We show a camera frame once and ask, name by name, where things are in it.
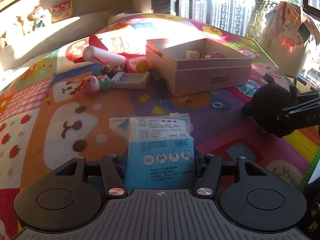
gray ridged plate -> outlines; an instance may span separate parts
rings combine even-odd
[[[188,190],[136,189],[127,198],[110,200],[100,216],[83,228],[57,234],[40,233],[26,228],[14,239],[302,240],[308,238],[296,228],[277,234],[246,231],[221,215],[212,200],[195,198]]]

pink box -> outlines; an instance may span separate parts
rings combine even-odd
[[[201,52],[200,59],[186,59],[188,50]],[[205,59],[220,52],[226,58]],[[180,43],[175,39],[147,40],[146,59],[167,80],[175,96],[245,85],[252,59],[210,39]]]

metal screw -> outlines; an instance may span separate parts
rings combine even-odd
[[[314,203],[311,207],[311,216],[315,216],[320,211],[320,205],[318,202]]]
[[[109,194],[113,196],[120,196],[124,193],[124,190],[119,187],[114,187],[111,190],[109,190]]]
[[[316,221],[313,221],[312,224],[308,227],[309,232],[312,232],[316,230],[318,227],[318,223]]]
[[[202,196],[209,196],[212,194],[212,189],[208,187],[201,187],[197,190],[197,193]]]

colorful play mat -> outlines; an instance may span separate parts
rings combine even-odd
[[[99,64],[74,64],[88,45],[88,38],[50,53],[8,85],[0,96],[0,239],[15,236],[21,227],[13,201],[30,183],[78,155],[88,161],[107,154],[121,154],[127,144],[109,128],[109,118],[188,113],[195,147],[224,160],[245,155],[302,190],[319,160],[317,127],[296,130],[285,138],[261,132],[241,107],[251,100],[254,87],[265,85],[269,73],[276,83],[291,84],[257,43],[191,19],[164,14],[135,15],[101,30],[98,37],[109,49],[140,54],[131,58],[131,71],[145,58],[148,39],[207,37],[252,58],[250,80],[245,86],[173,97],[152,83],[146,90],[111,89],[95,97],[75,92],[89,75],[100,75]],[[220,102],[233,107],[214,108]],[[222,178],[220,188],[231,183]]]

pile of clothes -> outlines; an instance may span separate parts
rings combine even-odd
[[[310,35],[317,45],[320,43],[319,26],[299,5],[282,1],[266,14],[266,20],[266,27],[258,38],[258,44],[264,50],[278,36],[290,52],[296,45],[305,44]]]

